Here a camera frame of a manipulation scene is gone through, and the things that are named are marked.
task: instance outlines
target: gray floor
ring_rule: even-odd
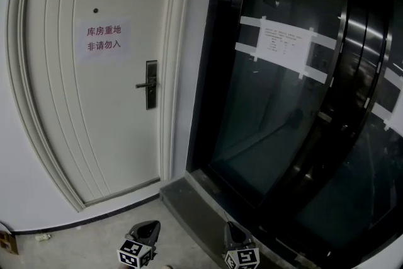
[[[161,221],[157,256],[149,269],[172,265],[174,269],[218,269],[219,267],[189,237],[160,200],[128,212],[87,224],[81,228],[54,232],[48,241],[37,242],[34,236],[18,236],[19,256],[0,250],[2,269],[117,269],[116,249],[125,233],[145,220]]]

